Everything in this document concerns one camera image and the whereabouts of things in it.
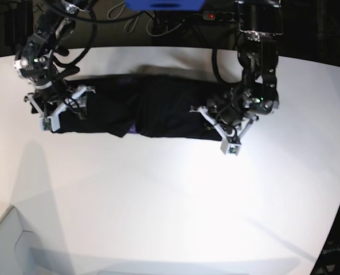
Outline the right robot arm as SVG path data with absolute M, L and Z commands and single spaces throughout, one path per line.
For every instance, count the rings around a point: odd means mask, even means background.
M 77 63 L 88 53 L 97 35 L 97 26 L 92 26 L 91 37 L 83 52 L 68 64 L 56 59 L 56 55 L 68 56 L 69 51 L 61 41 L 75 28 L 78 13 L 85 11 L 91 19 L 95 13 L 89 1 L 58 1 L 47 3 L 49 9 L 38 19 L 33 34 L 25 46 L 15 55 L 14 69 L 34 87 L 34 92 L 24 97 L 39 115 L 44 131 L 57 132 L 61 128 L 60 115 L 69 110 L 76 118 L 87 117 L 87 93 L 95 92 L 92 86 L 72 87 L 66 77 L 79 72 Z

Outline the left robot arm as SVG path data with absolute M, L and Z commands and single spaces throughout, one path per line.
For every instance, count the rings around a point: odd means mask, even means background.
M 236 1 L 239 32 L 244 40 L 237 50 L 242 79 L 229 83 L 222 97 L 213 96 L 205 106 L 193 107 L 221 137 L 224 154 L 238 155 L 241 139 L 258 121 L 279 107 L 275 37 L 283 33 L 280 1 Z

